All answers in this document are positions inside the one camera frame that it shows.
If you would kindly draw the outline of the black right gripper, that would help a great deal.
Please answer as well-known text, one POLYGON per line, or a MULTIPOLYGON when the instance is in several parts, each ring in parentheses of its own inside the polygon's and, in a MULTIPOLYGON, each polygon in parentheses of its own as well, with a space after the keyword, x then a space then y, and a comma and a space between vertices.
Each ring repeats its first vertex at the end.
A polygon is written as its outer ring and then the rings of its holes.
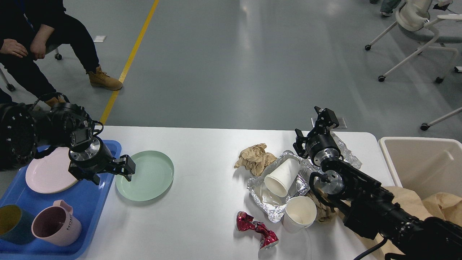
POLYGON ((317 120, 314 125, 314 133, 305 137, 302 130, 295 129, 296 139, 293 148, 297 156, 309 158, 313 165, 321 167, 326 159, 342 160, 342 154, 337 146, 330 130, 337 128, 340 123, 333 110, 328 108, 321 109, 315 106, 317 120))

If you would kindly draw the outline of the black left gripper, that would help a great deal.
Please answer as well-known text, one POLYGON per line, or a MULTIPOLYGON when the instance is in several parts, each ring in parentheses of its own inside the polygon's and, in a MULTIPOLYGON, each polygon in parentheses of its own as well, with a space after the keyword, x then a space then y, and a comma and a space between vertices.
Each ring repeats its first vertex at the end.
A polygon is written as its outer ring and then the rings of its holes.
POLYGON ((98 173, 112 173, 123 176, 128 182, 136 171, 136 164, 129 155, 115 159, 108 147, 97 136, 93 137, 89 147, 82 152, 69 151, 69 173, 77 180, 91 181, 100 184, 98 173))

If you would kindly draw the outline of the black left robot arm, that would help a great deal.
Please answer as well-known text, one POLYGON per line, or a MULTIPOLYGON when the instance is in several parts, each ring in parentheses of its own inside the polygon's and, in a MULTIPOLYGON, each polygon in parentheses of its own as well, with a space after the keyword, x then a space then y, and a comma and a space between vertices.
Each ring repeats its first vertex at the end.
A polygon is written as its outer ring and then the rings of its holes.
POLYGON ((49 111, 35 111, 35 104, 3 103, 0 109, 0 168, 19 169, 51 155, 56 148, 69 149, 68 171, 78 181, 98 185, 99 173, 112 173, 131 181, 136 164, 129 155, 112 156, 99 134, 103 123, 93 120, 83 106, 57 103, 49 111))

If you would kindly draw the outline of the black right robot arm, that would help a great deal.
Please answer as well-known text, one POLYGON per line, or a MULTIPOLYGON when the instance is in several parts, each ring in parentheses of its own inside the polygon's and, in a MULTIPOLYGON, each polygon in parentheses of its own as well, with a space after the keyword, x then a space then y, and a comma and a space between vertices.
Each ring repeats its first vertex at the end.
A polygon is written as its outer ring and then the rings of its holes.
POLYGON ((437 217, 419 220, 393 203, 393 193, 344 161, 330 133, 339 125, 335 113, 328 108, 314 109, 317 112, 314 128, 307 135, 295 129, 293 144, 298 156, 310 159, 321 169, 310 174, 311 191, 323 205, 339 209, 344 214, 343 224, 359 236, 383 237, 382 242, 357 259, 391 241, 401 253, 387 253, 386 260, 460 260, 461 226, 437 217))

